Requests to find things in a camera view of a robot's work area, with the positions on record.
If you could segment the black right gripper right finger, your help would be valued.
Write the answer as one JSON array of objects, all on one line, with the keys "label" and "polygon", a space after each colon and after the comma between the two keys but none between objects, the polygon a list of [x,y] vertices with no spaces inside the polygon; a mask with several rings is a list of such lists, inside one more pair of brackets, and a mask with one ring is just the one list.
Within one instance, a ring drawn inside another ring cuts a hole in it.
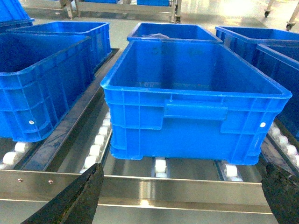
[{"label": "black right gripper right finger", "polygon": [[279,224],[299,222],[299,177],[273,163],[261,180],[266,201]]}]

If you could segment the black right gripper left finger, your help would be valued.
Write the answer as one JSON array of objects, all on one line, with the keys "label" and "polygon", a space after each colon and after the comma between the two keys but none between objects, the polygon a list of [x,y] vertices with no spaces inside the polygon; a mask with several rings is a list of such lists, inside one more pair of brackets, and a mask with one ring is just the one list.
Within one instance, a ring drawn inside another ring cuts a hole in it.
[{"label": "black right gripper left finger", "polygon": [[23,223],[91,224],[103,181],[103,166],[95,163]]}]

